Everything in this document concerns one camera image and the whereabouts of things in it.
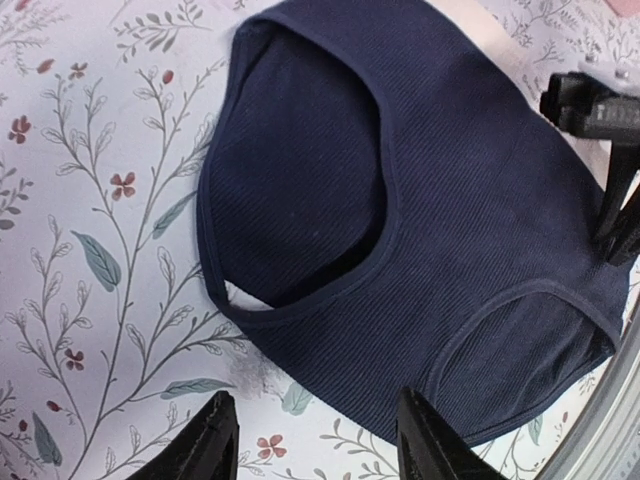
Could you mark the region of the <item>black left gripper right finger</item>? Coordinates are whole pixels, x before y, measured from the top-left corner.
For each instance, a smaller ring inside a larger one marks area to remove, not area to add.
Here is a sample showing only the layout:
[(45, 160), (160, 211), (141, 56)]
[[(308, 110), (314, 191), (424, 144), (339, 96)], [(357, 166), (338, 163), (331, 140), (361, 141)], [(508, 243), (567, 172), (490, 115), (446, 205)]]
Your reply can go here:
[(403, 387), (397, 415), (402, 480), (500, 480), (416, 390)]

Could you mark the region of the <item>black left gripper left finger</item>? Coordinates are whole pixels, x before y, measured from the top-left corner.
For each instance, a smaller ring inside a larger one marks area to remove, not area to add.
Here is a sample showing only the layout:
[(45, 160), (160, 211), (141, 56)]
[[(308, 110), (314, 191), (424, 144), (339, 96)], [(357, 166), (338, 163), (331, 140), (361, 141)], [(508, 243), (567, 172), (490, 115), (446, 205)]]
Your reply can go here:
[(235, 401), (227, 391), (219, 391), (128, 480), (236, 480), (238, 453)]

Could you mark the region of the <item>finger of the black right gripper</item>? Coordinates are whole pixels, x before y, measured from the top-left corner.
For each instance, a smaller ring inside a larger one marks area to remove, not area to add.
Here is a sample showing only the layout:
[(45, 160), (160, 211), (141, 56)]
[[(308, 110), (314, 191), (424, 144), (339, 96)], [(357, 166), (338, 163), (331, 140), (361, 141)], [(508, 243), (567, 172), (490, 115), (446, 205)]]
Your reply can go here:
[(582, 72), (554, 73), (540, 113), (575, 138), (611, 143), (604, 197), (592, 240), (620, 266), (639, 255), (639, 98), (618, 93)]

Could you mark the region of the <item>navy underwear with cream waistband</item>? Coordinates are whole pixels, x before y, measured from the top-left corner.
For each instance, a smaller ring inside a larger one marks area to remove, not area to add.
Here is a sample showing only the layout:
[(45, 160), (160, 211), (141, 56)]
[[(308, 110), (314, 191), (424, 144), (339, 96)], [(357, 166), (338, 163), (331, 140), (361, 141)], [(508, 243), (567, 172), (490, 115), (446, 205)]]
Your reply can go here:
[(511, 73), (475, 1), (284, 1), (234, 32), (197, 194), (216, 307), (393, 442), (400, 389), (470, 445), (617, 350), (630, 265), (602, 189)]

